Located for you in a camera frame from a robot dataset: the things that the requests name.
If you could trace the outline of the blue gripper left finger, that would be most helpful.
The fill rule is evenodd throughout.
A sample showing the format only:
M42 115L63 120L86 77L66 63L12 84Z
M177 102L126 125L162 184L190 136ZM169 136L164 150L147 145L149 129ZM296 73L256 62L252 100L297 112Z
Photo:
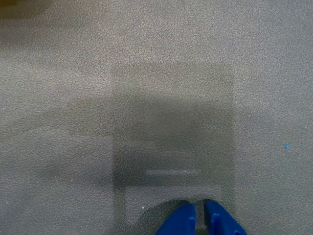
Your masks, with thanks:
M195 235L196 208L194 204L183 204L174 210L157 230L156 235Z

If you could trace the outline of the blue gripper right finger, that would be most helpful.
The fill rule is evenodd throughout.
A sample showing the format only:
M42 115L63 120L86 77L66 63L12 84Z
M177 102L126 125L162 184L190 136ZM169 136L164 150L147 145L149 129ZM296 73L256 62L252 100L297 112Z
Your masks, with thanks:
M204 212L210 235L247 235L243 227L218 202L207 200Z

